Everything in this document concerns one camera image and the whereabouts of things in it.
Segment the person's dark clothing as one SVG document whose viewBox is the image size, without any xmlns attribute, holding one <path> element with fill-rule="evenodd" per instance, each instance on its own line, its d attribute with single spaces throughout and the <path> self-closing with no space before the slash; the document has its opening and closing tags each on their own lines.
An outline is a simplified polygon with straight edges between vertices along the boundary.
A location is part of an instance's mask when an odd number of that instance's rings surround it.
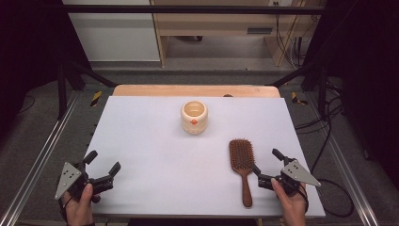
<svg viewBox="0 0 399 226">
<path fill-rule="evenodd" d="M 131 218 L 127 226 L 258 226 L 251 218 Z"/>
</svg>

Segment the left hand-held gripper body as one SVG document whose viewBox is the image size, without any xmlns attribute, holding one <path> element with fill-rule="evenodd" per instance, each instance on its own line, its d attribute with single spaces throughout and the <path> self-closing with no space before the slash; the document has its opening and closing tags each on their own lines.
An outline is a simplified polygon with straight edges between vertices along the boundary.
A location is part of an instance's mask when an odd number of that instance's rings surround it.
<svg viewBox="0 0 399 226">
<path fill-rule="evenodd" d="M 93 195 L 97 195 L 113 188 L 113 177 L 106 175 L 98 179 L 89 178 L 85 167 L 65 162 L 58 179 L 55 199 L 59 200 L 68 192 L 75 200 L 80 200 L 87 184 L 92 184 Z"/>
</svg>

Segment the black metal stand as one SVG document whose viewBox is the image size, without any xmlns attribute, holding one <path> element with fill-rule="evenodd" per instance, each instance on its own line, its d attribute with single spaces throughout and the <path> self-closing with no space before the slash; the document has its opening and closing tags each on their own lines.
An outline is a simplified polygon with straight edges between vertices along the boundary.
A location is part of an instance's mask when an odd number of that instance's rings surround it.
<svg viewBox="0 0 399 226">
<path fill-rule="evenodd" d="M 82 90 L 86 83 L 81 75 L 85 74 L 101 84 L 115 88 L 118 84 L 95 73 L 92 69 L 86 68 L 77 62 L 64 61 L 57 68 L 57 90 L 58 90 L 58 119 L 61 120 L 67 112 L 66 82 L 69 82 L 73 90 Z"/>
<path fill-rule="evenodd" d="M 304 75 L 302 81 L 302 89 L 310 91 L 318 86 L 317 112 L 319 116 L 325 121 L 327 119 L 327 67 L 322 63 L 309 63 L 300 69 L 282 77 L 281 79 L 271 83 L 272 87 L 279 88 L 287 82 Z"/>
</svg>

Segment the white cabinet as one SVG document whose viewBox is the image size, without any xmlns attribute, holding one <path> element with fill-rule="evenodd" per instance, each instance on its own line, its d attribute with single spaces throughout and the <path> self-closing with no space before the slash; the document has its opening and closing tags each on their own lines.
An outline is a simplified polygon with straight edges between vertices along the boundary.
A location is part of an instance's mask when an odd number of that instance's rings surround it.
<svg viewBox="0 0 399 226">
<path fill-rule="evenodd" d="M 150 13 L 70 13 L 91 62 L 159 61 Z"/>
</svg>

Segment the brown wooden hairbrush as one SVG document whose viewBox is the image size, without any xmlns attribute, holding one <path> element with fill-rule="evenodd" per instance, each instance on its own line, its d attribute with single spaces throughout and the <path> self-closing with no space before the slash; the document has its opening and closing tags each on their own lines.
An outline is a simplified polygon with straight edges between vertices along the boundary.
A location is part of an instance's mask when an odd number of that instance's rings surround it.
<svg viewBox="0 0 399 226">
<path fill-rule="evenodd" d="M 242 179 L 243 205 L 249 208 L 252 206 L 252 196 L 247 177 L 252 172 L 252 166 L 255 162 L 252 144 L 246 139 L 233 139 L 229 143 L 229 150 L 231 168 Z"/>
</svg>

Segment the light wooden desk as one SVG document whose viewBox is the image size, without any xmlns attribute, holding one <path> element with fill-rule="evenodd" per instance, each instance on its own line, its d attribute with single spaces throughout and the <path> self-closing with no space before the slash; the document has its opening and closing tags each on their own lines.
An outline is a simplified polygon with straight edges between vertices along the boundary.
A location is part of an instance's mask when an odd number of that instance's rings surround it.
<svg viewBox="0 0 399 226">
<path fill-rule="evenodd" d="M 327 0 L 150 0 L 153 6 L 322 7 Z M 264 38 L 274 64 L 289 57 L 294 39 L 310 38 L 318 25 L 316 15 L 164 14 L 153 15 L 161 58 L 166 38 L 173 36 L 252 36 Z"/>
</svg>

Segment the wooden table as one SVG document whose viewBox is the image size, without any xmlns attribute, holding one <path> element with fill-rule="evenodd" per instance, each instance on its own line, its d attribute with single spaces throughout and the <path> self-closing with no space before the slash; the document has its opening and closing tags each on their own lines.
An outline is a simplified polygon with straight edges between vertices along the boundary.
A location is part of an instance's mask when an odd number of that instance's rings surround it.
<svg viewBox="0 0 399 226">
<path fill-rule="evenodd" d="M 250 85 L 119 85 L 114 96 L 205 96 L 279 98 L 279 90 L 270 86 Z"/>
</svg>

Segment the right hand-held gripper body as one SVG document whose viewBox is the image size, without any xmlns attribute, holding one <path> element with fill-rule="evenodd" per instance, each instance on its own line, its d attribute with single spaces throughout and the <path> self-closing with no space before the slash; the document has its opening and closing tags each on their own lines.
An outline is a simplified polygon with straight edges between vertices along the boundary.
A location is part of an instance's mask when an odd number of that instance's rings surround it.
<svg viewBox="0 0 399 226">
<path fill-rule="evenodd" d="M 286 164 L 277 176 L 262 174 L 258 177 L 258 187 L 273 190 L 271 180 L 276 179 L 288 196 L 294 196 L 302 183 L 320 186 L 321 183 L 307 171 L 297 160 Z"/>
</svg>

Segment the person's left hand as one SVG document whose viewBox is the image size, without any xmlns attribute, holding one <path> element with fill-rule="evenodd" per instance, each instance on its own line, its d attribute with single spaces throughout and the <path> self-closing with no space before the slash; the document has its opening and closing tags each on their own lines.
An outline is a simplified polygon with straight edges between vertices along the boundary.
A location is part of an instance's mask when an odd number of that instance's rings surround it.
<svg viewBox="0 0 399 226">
<path fill-rule="evenodd" d="M 81 199 L 75 201 L 69 192 L 64 193 L 64 210 L 68 226 L 95 226 L 91 209 L 91 198 L 93 195 L 92 184 L 87 184 L 82 192 Z"/>
</svg>

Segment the black horizontal frame bar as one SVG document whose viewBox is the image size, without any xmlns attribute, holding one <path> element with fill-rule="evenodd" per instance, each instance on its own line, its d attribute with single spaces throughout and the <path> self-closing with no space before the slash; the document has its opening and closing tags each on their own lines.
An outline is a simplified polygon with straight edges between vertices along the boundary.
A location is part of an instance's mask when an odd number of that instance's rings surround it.
<svg viewBox="0 0 399 226">
<path fill-rule="evenodd" d="M 70 13 L 177 13 L 177 14 L 281 14 L 322 15 L 325 8 L 302 7 L 237 7 L 237 6 L 111 6 L 111 5 L 65 5 Z"/>
</svg>

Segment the cream cup with orange mark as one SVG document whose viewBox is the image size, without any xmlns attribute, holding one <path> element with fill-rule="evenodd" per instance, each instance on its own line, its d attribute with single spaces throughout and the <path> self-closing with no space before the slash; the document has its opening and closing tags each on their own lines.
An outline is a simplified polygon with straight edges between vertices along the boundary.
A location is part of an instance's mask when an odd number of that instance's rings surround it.
<svg viewBox="0 0 399 226">
<path fill-rule="evenodd" d="M 198 135 L 208 124 L 208 108 L 200 101 L 189 101 L 181 108 L 181 126 L 186 133 Z"/>
</svg>

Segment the white board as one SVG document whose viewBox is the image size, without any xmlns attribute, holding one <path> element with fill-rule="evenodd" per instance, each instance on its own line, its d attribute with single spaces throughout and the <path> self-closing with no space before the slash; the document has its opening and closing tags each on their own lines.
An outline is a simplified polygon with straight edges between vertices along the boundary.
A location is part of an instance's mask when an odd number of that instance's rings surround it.
<svg viewBox="0 0 399 226">
<path fill-rule="evenodd" d="M 261 218 L 280 215 L 275 194 L 248 176 L 253 204 L 242 201 L 240 176 L 231 169 L 229 143 L 251 142 L 261 172 L 276 176 L 283 164 L 274 150 L 306 159 L 281 98 L 204 97 L 208 126 L 189 135 L 181 126 L 185 97 L 108 98 L 89 148 L 97 157 L 88 175 L 121 169 L 93 211 L 117 218 Z"/>
</svg>

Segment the person's right hand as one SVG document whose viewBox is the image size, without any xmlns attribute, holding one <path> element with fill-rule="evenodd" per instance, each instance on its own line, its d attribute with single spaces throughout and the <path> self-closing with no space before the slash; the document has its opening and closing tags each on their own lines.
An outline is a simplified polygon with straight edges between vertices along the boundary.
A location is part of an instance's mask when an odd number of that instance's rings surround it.
<svg viewBox="0 0 399 226">
<path fill-rule="evenodd" d="M 299 193 L 289 197 L 276 179 L 272 179 L 271 183 L 281 204 L 285 226 L 305 226 L 305 199 Z"/>
</svg>

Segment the aluminium rail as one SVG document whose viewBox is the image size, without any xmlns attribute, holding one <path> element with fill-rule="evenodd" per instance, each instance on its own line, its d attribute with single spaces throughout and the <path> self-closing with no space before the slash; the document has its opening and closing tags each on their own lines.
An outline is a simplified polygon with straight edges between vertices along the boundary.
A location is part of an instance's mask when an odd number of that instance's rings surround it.
<svg viewBox="0 0 399 226">
<path fill-rule="evenodd" d="M 323 128 L 322 131 L 326 136 L 326 145 L 330 148 L 330 154 L 336 167 L 342 177 L 343 183 L 346 190 L 358 212 L 359 218 L 364 226 L 380 226 L 373 208 L 369 204 L 360 184 L 345 160 L 341 149 L 335 139 L 335 137 L 328 130 L 331 128 L 331 124 L 327 128 Z"/>
<path fill-rule="evenodd" d="M 22 213 L 24 206 L 29 199 L 40 175 L 47 164 L 49 157 L 51 156 L 75 106 L 81 93 L 74 91 L 67 103 L 67 108 L 64 115 L 56 121 L 50 135 L 46 139 L 43 147 L 40 150 L 33 166 L 26 175 L 23 184 L 19 188 L 15 195 L 12 203 L 5 211 L 4 215 L 0 218 L 0 226 L 14 226 L 17 222 L 20 214 Z"/>
</svg>

